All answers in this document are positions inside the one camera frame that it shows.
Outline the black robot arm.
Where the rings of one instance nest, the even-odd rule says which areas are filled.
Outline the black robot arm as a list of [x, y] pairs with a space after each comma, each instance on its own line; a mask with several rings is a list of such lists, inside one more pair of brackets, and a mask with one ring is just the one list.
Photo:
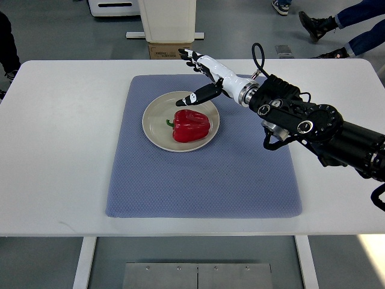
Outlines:
[[304, 101], [298, 87], [268, 74], [264, 61], [254, 63], [252, 77], [263, 74], [266, 80], [244, 99], [263, 120], [265, 149], [274, 151], [297, 141], [324, 167], [351, 166], [362, 178], [384, 182], [383, 134], [343, 120], [332, 105]]

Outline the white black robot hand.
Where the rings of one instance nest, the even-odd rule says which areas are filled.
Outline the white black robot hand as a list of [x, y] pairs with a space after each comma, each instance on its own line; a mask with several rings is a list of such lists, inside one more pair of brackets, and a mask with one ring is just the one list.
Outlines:
[[242, 78], [208, 55], [199, 54], [190, 49], [179, 49], [181, 59], [186, 64], [206, 75], [212, 82], [176, 102], [176, 106], [200, 105], [220, 94], [232, 98], [237, 104], [246, 107], [248, 99], [259, 88], [259, 84], [251, 78]]

